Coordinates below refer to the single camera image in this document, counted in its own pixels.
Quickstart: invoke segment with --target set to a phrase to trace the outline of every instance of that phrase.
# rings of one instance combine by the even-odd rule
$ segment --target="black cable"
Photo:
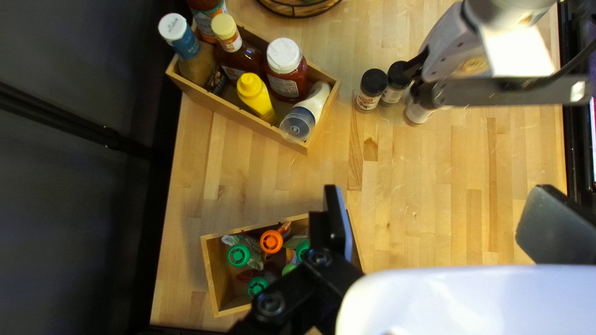
[[[578,65],[581,64],[581,62],[585,61],[595,49],[596,38],[593,39],[592,42],[590,42],[588,45],[586,45],[586,47],[582,51],[580,51],[575,57],[573,57],[573,59],[570,60],[567,64],[565,64],[559,71],[553,73],[548,77],[534,80],[528,83],[523,89],[527,91],[530,89],[547,86],[550,83],[555,82],[557,79],[563,77],[564,75],[571,72],[571,70],[575,69]]]

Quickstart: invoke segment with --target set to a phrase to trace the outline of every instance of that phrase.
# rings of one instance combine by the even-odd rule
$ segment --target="ketchup bottle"
[[[298,44],[289,38],[273,40],[267,47],[265,71],[274,97],[287,103],[297,103],[308,93],[308,65]]]

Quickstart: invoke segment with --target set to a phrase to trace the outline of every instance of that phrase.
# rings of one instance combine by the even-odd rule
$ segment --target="clear plastic cap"
[[[281,121],[281,135],[292,143],[306,141],[315,126],[315,117],[304,107],[294,107]]]

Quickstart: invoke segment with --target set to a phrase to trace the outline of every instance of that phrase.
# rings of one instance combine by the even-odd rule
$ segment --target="blue bottle label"
[[[182,38],[172,41],[170,44],[172,48],[174,48],[174,51],[176,51],[183,60],[194,58],[201,50],[201,45],[188,24]]]

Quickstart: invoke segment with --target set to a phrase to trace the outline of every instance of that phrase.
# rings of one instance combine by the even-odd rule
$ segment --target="bottle label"
[[[362,110],[373,110],[381,100],[381,96],[369,97],[366,94],[360,92],[356,95],[356,104]]]
[[[238,33],[238,29],[236,29],[236,33],[231,39],[220,39],[219,44],[225,51],[234,52],[238,51],[242,46],[242,37]]]
[[[381,96],[381,99],[388,104],[394,104],[401,99],[403,91],[403,89],[396,90],[387,86],[385,92],[383,92],[383,95]]]
[[[244,73],[244,71],[242,70],[234,69],[232,67],[227,67],[223,65],[222,69],[224,70],[226,76],[228,76],[230,80],[238,80],[238,78],[240,78],[240,76]]]
[[[417,124],[426,122],[429,117],[436,111],[436,109],[425,109],[419,104],[409,103],[406,106],[406,117]]]
[[[183,60],[194,58],[201,49],[197,37],[194,36],[193,31],[188,24],[186,24],[186,26],[187,28],[184,35],[182,35],[182,38],[168,42]]]
[[[215,38],[213,30],[211,30],[211,20],[213,20],[213,18],[218,14],[228,13],[225,0],[222,0],[219,5],[208,11],[196,11],[192,8],[191,11],[193,11],[194,21],[197,23],[198,31],[201,33],[201,37],[205,40],[205,42],[211,44],[217,43],[218,40]]]
[[[288,98],[297,98],[299,96],[298,85],[295,81],[280,79],[271,75],[267,75],[267,78],[269,78],[269,84],[271,84],[271,88],[275,93]]]

